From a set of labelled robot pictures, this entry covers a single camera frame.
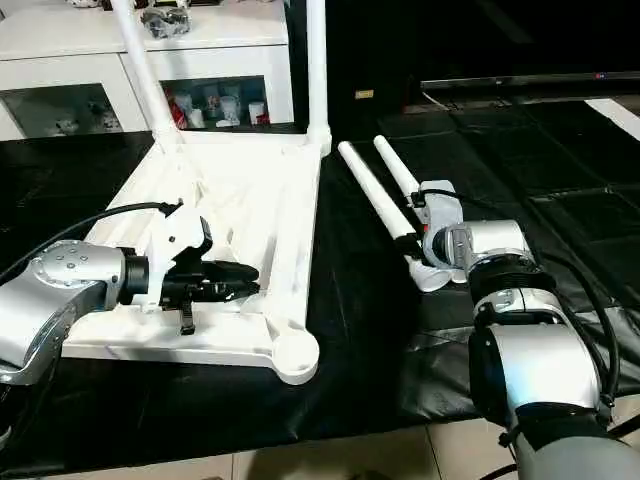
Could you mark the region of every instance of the shelf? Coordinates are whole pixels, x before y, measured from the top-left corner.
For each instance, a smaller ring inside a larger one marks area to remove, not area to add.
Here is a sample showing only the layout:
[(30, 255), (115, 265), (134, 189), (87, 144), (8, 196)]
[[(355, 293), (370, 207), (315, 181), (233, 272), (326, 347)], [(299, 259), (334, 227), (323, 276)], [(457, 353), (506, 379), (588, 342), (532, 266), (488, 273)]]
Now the shelf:
[[(155, 40), (145, 30), (147, 49), (186, 50), (288, 43), (282, 0), (193, 7), (190, 12), (192, 30), (185, 35)], [(114, 13), (101, 8), (39, 5), (21, 9), (0, 22), (0, 60), (125, 51)]]

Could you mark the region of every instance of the silver robotic arm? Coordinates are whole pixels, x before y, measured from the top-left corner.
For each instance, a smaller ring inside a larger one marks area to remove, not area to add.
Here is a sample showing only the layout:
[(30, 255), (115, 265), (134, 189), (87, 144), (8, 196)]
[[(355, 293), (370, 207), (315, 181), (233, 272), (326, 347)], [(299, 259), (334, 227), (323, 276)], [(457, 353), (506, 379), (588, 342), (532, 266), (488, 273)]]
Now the silver robotic arm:
[(254, 268), (203, 261), (211, 247), (207, 222), (179, 206), (155, 223), (143, 256), (129, 248), (58, 241), (1, 285), (0, 450), (20, 430), (20, 419), (33, 415), (26, 411), (32, 391), (54, 370), (62, 342), (83, 315), (118, 303), (179, 310), (176, 335), (190, 335), (196, 328), (193, 302), (226, 302), (259, 291)]
[(471, 395), (507, 429), (521, 480), (638, 478), (640, 455), (598, 416), (594, 362), (515, 221), (443, 228), (423, 248), (463, 269), (474, 303)]

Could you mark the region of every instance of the cup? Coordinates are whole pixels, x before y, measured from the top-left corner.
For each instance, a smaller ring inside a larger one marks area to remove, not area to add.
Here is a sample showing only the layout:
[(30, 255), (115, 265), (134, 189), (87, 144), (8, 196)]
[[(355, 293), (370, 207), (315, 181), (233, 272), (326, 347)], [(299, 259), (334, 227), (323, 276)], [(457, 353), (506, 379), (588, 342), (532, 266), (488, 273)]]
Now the cup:
[(249, 117), (251, 117), (251, 125), (258, 125), (261, 123), (261, 118), (264, 115), (264, 102), (251, 102), (249, 104)]
[(199, 108), (194, 108), (187, 115), (189, 119), (189, 126), (191, 128), (205, 128), (204, 118), (202, 117), (202, 110)]
[(240, 102), (236, 97), (227, 95), (220, 98), (220, 107), (225, 120), (233, 124), (240, 123)]

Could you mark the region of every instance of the cabinet door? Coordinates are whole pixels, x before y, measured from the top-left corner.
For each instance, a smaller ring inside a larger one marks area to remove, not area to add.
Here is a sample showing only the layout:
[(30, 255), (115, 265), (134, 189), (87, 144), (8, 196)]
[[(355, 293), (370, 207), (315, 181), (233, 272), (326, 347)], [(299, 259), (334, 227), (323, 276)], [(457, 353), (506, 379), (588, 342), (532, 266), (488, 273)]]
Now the cabinet door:
[[(175, 107), (184, 115), (183, 125), (210, 129), (232, 126), (230, 122), (250, 125), (293, 121), (286, 45), (157, 51), (148, 55), (173, 104), (174, 118)], [(128, 54), (122, 54), (122, 64), (139, 92)]]
[(145, 130), (117, 54), (0, 62), (0, 140)]

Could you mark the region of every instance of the white plastic part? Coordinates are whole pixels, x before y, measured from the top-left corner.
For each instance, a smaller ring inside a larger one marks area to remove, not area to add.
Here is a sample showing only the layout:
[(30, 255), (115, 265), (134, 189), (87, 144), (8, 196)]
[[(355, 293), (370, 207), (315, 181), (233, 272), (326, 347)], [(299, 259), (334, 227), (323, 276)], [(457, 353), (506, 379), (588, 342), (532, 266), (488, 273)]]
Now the white plastic part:
[[(150, 68), (128, 0), (112, 0), (151, 112), (156, 144), (110, 207), (183, 199), (211, 227), (205, 260), (258, 269), (261, 292), (225, 304), (193, 304), (194, 335), (181, 336), (178, 312), (137, 305), (92, 313), (71, 329), (63, 356), (259, 366), (297, 385), (315, 373), (320, 351), (306, 331), (320, 160), (331, 148), (327, 121), (324, 0), (307, 0), (308, 134), (180, 132)], [(87, 241), (147, 251), (153, 212), (98, 222)]]
[[(378, 135), (373, 139), (373, 143), (405, 197), (408, 198), (412, 193), (426, 189), (447, 190), (455, 193), (453, 185), (447, 180), (427, 181), (418, 184), (418, 181), (393, 147), (389, 145), (386, 138)], [(425, 257), (434, 267), (441, 270), (449, 270), (451, 280), (455, 283), (465, 283), (467, 280), (464, 271), (450, 269), (449, 265), (439, 260), (431, 250), (433, 237), (440, 229), (463, 221), (462, 205), (460, 205), (459, 200), (445, 197), (444, 195), (427, 195), (425, 203), (425, 207), (413, 208), (420, 222), (427, 228), (427, 233), (423, 239)]]
[(373, 139), (373, 144), (376, 146), (376, 149), (384, 160), (385, 165), (400, 187), (402, 194), (408, 198), (412, 193), (417, 192), (418, 188), (420, 188), (420, 184), (411, 174), (395, 150), (391, 148), (387, 139), (382, 135), (378, 135)]
[[(341, 142), (338, 145), (338, 151), (360, 184), (360, 188), (362, 188), (369, 202), (371, 202), (380, 220), (384, 223), (387, 231), (391, 234), (391, 237), (395, 240), (405, 235), (415, 235), (414, 228), (365, 165), (353, 145), (349, 142)], [(442, 288), (451, 280), (451, 274), (448, 270), (439, 270), (426, 266), (421, 261), (409, 256), (405, 256), (405, 260), (409, 265), (411, 278), (423, 292), (432, 292)]]
[(325, 0), (307, 0), (307, 58), (309, 66), (309, 141), (331, 152), (327, 107), (327, 26)]
[[(422, 182), (420, 184), (420, 190), (437, 189), (446, 190), (448, 192), (455, 192), (453, 184), (449, 180), (432, 180), (429, 182)], [(456, 225), (462, 223), (462, 205), (457, 198), (445, 197), (444, 195), (426, 195), (425, 196), (426, 207), (424, 208), (424, 215), (427, 217), (428, 229), (426, 235), (422, 241), (424, 256), (429, 262), (438, 268), (450, 268), (450, 265), (440, 260), (433, 253), (432, 244), (433, 238), (443, 228), (450, 225)], [(456, 283), (462, 283), (464, 278), (464, 272), (462, 275), (457, 273), (455, 276)]]
[(149, 243), (144, 250), (149, 260), (149, 287), (146, 294), (133, 298), (133, 303), (140, 305), (143, 312), (159, 308), (164, 276), (176, 264), (173, 258), (188, 247), (199, 247), (204, 241), (200, 213), (186, 205), (168, 217), (155, 212), (150, 230)]
[(127, 52), (134, 65), (138, 84), (142, 91), (142, 101), (151, 115), (149, 120), (153, 137), (163, 148), (182, 143), (182, 136), (173, 121), (162, 87), (151, 69), (142, 42), (141, 29), (143, 27), (137, 16), (133, 14), (131, 1), (112, 0), (111, 4), (117, 16)]

